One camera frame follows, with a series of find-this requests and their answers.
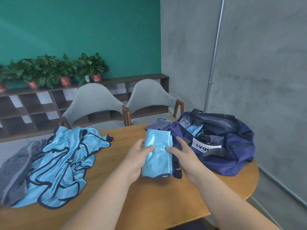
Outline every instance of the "person's left hand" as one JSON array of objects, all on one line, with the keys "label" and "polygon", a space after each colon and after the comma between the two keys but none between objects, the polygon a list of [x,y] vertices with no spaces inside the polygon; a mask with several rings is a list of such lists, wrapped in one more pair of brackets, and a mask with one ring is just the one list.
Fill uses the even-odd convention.
[{"label": "person's left hand", "polygon": [[122,166],[125,167],[125,170],[128,173],[130,183],[135,182],[140,176],[141,168],[145,163],[147,154],[154,150],[154,145],[141,148],[142,143],[144,143],[144,139],[139,139],[130,148],[125,159],[122,161]]}]

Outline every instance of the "shelf top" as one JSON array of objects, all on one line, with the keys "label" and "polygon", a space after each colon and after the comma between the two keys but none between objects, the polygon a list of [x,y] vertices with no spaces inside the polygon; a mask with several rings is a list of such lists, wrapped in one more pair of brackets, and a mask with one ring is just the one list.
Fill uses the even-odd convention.
[{"label": "shelf top", "polygon": [[[119,83],[140,81],[144,79],[155,80],[155,79],[163,79],[163,78],[168,78],[168,76],[164,75],[163,73],[154,73],[154,74],[146,74],[146,75],[138,75],[138,76],[130,76],[130,77],[107,78],[107,79],[102,79],[102,81],[99,82],[99,84],[114,85],[114,84],[119,84]],[[54,89],[49,89],[49,88],[31,89],[29,87],[11,88],[11,89],[6,90],[3,93],[0,93],[0,97],[28,94],[28,93],[46,92],[49,90],[71,89],[71,88],[78,88],[78,83],[71,84],[70,86],[62,86],[58,84],[58,85],[54,85]]]}]

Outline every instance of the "wooden shelf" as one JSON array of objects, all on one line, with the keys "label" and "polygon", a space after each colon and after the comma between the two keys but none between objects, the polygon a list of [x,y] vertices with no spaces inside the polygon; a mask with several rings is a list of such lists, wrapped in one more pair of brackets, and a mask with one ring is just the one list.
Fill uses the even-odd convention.
[{"label": "wooden shelf", "polygon": [[[114,95],[118,100],[124,102],[128,101],[132,94],[131,92],[128,92],[128,83],[143,79],[160,79],[160,84],[162,87],[167,92],[169,90],[169,77],[162,73],[108,78],[103,79],[99,83],[105,86],[124,83],[126,93]],[[0,123],[3,126],[0,127],[0,143],[52,133],[54,129],[59,126],[59,119],[49,120],[46,113],[56,111],[59,116],[62,116],[72,103],[71,100],[66,100],[63,90],[72,88],[78,88],[78,84],[71,84],[70,86],[65,87],[58,84],[54,85],[52,90],[48,88],[33,90],[29,87],[13,88],[0,93]],[[41,104],[38,96],[36,95],[36,93],[39,92],[47,92],[52,100],[52,103]],[[16,108],[14,106],[12,100],[10,99],[10,96],[12,95],[17,95],[23,107]],[[166,112],[168,112],[167,107],[146,107],[136,111],[131,117],[139,118]],[[29,116],[32,123],[25,123],[22,116]],[[123,116],[120,112],[116,111],[96,112],[76,120],[72,124],[72,127],[86,127],[95,123],[101,123],[109,120],[123,120]]]}]

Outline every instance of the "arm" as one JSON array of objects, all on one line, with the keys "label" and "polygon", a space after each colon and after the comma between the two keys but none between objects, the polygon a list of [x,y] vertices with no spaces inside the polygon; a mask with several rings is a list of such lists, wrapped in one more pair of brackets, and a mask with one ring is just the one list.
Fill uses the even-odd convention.
[{"label": "arm", "polygon": [[141,173],[146,155],[154,146],[141,148],[139,139],[122,163],[111,173],[92,199],[62,228],[63,230],[113,230],[131,183]]},{"label": "arm", "polygon": [[167,150],[179,159],[187,178],[198,188],[221,230],[279,229],[207,169],[184,140],[179,137],[176,139],[182,151],[171,147],[167,147]]}]

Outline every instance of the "gray concrete wall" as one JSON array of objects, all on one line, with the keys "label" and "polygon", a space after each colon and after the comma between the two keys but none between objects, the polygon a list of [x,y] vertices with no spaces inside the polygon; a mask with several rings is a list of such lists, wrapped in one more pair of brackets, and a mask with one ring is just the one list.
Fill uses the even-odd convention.
[{"label": "gray concrete wall", "polygon": [[[306,6],[307,0],[225,1],[208,107],[251,127],[257,162],[305,201]],[[306,229],[306,210],[280,192],[262,179],[254,196],[276,220],[290,221],[285,229]]]},{"label": "gray concrete wall", "polygon": [[161,1],[161,70],[185,110],[203,110],[221,0]]}]

